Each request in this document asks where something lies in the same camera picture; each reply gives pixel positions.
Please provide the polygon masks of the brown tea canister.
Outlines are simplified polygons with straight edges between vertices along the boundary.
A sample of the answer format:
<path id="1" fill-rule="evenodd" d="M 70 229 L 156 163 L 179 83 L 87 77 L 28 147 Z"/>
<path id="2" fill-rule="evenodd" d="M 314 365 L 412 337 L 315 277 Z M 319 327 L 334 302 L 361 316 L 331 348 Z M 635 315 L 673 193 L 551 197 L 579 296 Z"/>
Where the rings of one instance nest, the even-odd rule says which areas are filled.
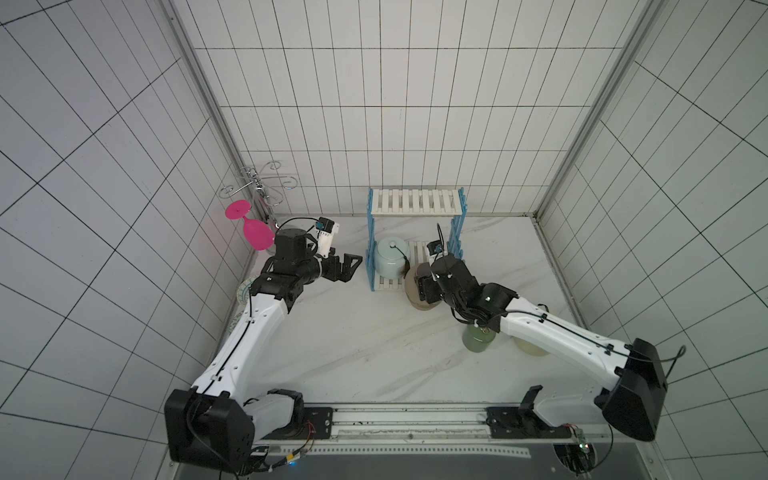
<path id="1" fill-rule="evenodd" d="M 435 307 L 437 307 L 441 302 L 442 299 L 439 298 L 434 303 L 428 303 L 426 300 L 421 300 L 419 297 L 419 290 L 417 286 L 417 273 L 418 273 L 418 267 L 414 266 L 412 267 L 408 273 L 405 276 L 405 293 L 408 298 L 408 301 L 411 303 L 411 305 L 420 311 L 428 311 Z"/>

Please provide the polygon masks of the green tea canister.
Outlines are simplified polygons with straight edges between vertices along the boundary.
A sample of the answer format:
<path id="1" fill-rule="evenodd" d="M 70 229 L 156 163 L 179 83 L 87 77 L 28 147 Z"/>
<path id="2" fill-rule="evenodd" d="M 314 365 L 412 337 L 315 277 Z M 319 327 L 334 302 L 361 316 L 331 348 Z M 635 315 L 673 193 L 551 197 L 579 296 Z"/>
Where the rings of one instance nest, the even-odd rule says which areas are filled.
<path id="1" fill-rule="evenodd" d="M 470 352 L 481 353 L 490 346 L 495 337 L 496 333 L 493 330 L 472 324 L 466 326 L 462 334 L 462 342 Z"/>

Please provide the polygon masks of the cream tea canister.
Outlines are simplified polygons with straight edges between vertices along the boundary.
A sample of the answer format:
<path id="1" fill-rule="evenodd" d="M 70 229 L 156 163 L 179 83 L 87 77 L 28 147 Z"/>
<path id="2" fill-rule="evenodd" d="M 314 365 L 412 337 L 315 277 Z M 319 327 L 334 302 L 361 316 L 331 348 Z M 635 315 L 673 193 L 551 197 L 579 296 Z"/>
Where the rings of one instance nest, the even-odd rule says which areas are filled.
<path id="1" fill-rule="evenodd" d="M 534 356 L 534 357 L 543 357 L 549 354 L 549 352 L 546 351 L 545 349 L 538 347 L 535 344 L 525 341 L 521 338 L 514 337 L 513 341 L 515 345 L 527 355 Z"/>

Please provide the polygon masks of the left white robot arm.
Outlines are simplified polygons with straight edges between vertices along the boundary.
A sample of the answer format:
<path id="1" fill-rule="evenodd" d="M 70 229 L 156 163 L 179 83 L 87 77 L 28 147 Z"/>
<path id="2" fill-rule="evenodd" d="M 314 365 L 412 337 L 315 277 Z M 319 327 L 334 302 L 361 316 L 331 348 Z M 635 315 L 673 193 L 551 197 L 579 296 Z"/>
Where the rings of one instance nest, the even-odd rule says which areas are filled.
<path id="1" fill-rule="evenodd" d="M 211 364 L 186 390 L 175 389 L 164 405 L 170 458 L 179 463 L 240 475 L 253 466 L 255 441 L 276 432 L 309 432 L 301 393 L 272 389 L 249 399 L 251 370 L 305 286 L 319 278 L 348 282 L 362 262 L 338 256 L 332 246 L 339 226 L 320 217 L 315 230 L 278 229 L 275 253 L 251 283 L 237 325 Z"/>

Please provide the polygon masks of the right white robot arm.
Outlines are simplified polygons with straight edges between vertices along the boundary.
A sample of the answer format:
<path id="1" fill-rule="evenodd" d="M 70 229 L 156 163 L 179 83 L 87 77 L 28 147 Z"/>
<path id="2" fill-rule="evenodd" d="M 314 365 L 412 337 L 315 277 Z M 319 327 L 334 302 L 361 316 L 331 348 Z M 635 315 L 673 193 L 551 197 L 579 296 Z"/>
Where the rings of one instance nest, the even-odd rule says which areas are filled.
<path id="1" fill-rule="evenodd" d="M 634 440 L 655 439 L 668 392 L 665 359 L 654 345 L 624 343 L 582 329 L 498 283 L 481 283 L 452 254 L 413 273 L 420 299 L 443 302 L 467 325 L 528 342 L 589 377 L 580 393 L 560 395 L 532 387 L 533 414 L 552 427 L 597 423 Z"/>

